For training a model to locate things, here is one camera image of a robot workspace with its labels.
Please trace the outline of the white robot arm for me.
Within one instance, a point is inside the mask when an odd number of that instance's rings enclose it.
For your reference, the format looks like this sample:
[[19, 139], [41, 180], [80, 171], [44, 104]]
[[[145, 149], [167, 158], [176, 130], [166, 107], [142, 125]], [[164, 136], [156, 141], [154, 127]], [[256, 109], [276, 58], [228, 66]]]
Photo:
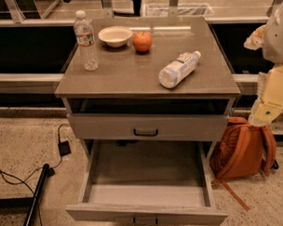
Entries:
[[275, 7], [266, 24], [253, 31], [243, 44], [246, 49], [263, 50], [273, 62], [267, 73], [259, 73], [257, 98], [249, 114], [254, 126], [270, 125], [283, 111], [283, 1]]

